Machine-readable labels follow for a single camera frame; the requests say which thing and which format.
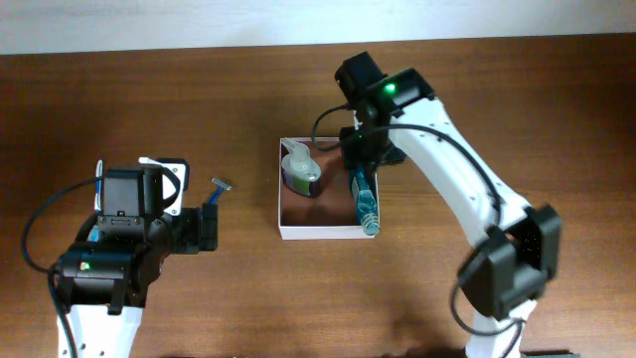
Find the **teal mouthwash bottle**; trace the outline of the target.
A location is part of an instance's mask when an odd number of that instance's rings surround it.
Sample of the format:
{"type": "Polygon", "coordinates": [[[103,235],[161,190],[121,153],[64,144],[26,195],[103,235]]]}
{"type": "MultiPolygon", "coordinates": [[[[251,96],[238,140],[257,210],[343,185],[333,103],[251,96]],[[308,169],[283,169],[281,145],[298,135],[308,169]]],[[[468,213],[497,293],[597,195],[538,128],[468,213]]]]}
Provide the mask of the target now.
{"type": "Polygon", "coordinates": [[[381,230],[378,205],[363,167],[350,171],[350,190],[358,224],[366,236],[374,237],[381,230]]]}

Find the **clear soap pump bottle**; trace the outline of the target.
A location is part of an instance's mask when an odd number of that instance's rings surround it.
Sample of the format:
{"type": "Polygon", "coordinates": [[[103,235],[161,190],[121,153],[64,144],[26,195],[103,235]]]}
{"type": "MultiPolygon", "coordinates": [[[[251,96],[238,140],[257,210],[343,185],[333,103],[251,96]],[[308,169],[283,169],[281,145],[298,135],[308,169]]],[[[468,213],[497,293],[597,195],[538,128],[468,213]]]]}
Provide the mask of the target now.
{"type": "Polygon", "coordinates": [[[290,138],[282,138],[281,144],[287,150],[280,163],[283,184],[298,195],[319,196],[322,170],[311,157],[309,147],[290,138]]]}

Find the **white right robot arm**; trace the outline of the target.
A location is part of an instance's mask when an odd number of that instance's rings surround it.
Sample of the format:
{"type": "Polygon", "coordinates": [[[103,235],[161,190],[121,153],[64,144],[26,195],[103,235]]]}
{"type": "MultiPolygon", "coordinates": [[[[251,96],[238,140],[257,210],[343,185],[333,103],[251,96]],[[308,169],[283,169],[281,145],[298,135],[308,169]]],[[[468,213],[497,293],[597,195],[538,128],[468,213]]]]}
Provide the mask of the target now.
{"type": "Polygon", "coordinates": [[[414,69],[335,74],[360,124],[351,144],[377,163],[387,145],[410,158],[450,207],[473,251],[451,294],[475,310],[468,357],[518,357],[530,314],[556,276],[562,221],[507,186],[459,133],[443,102],[414,69]]]}

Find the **blue disposable razor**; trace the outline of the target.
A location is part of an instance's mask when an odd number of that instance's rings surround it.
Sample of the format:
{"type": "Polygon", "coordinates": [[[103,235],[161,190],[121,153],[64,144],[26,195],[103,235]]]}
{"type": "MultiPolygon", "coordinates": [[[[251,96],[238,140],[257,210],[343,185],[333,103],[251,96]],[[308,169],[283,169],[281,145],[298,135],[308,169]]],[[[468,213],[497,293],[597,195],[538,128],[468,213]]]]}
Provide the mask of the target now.
{"type": "Polygon", "coordinates": [[[232,185],[219,177],[213,177],[212,183],[216,186],[216,189],[208,199],[208,203],[216,204],[224,192],[232,190],[232,185]]]}

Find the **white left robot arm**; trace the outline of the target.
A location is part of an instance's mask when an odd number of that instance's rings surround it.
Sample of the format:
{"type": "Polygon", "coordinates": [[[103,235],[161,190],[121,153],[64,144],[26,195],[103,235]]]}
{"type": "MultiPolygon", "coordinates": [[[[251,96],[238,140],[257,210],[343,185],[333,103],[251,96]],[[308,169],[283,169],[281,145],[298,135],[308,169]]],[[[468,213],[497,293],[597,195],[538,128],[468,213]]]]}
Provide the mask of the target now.
{"type": "Polygon", "coordinates": [[[129,356],[165,260],[217,249],[217,205],[183,205],[189,176],[177,158],[96,166],[94,212],[48,273],[59,356],[129,356]]]}

